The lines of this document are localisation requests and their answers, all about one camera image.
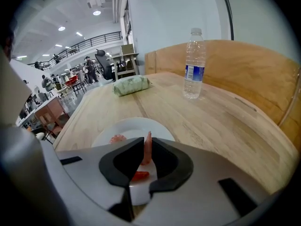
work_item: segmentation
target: wooden table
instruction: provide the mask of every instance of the wooden table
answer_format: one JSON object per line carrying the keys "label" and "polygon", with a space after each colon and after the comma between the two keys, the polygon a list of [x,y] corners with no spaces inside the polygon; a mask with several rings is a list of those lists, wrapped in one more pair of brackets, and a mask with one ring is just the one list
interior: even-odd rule
{"label": "wooden table", "polygon": [[55,141],[56,150],[89,148],[104,128],[125,118],[146,117],[166,126],[176,141],[229,159],[269,193],[286,185],[299,154],[259,108],[207,84],[198,99],[187,99],[183,77],[173,73],[147,77],[149,89],[124,97],[112,93],[112,84],[87,93]]}
{"label": "wooden table", "polygon": [[[107,60],[113,59],[113,61],[114,61],[114,69],[115,69],[115,78],[116,78],[116,80],[118,80],[118,75],[123,75],[123,74],[127,74],[127,73],[138,74],[136,62],[134,60],[134,58],[137,57],[137,55],[138,55],[137,53],[132,53],[132,54],[125,54],[125,55],[117,55],[117,56],[107,58]],[[125,60],[126,57],[129,57],[131,59],[134,69],[118,72],[117,71],[117,62],[120,60],[120,58],[123,58]]]}

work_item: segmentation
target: black metal railing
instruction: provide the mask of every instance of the black metal railing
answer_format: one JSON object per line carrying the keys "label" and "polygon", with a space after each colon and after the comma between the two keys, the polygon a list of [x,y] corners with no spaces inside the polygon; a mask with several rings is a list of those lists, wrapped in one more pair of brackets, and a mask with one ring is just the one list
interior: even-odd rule
{"label": "black metal railing", "polygon": [[107,43],[107,42],[112,42],[112,41],[117,41],[121,39],[121,32],[111,32],[107,34],[103,34],[85,41],[82,41],[80,43],[77,43],[75,45],[72,45],[70,48],[64,50],[63,52],[59,53],[49,61],[44,61],[44,62],[39,62],[39,68],[40,69],[50,69],[62,60],[70,57],[73,54],[76,54],[80,51],[83,51],[84,49],[97,46],[99,44]]}

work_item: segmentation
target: water bottle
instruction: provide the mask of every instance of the water bottle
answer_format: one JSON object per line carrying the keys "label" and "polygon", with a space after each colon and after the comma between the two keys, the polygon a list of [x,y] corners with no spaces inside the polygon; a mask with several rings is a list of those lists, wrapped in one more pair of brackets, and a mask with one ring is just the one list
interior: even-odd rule
{"label": "water bottle", "polygon": [[206,47],[200,28],[191,29],[191,38],[186,48],[186,69],[184,95],[189,99],[198,98],[206,63]]}

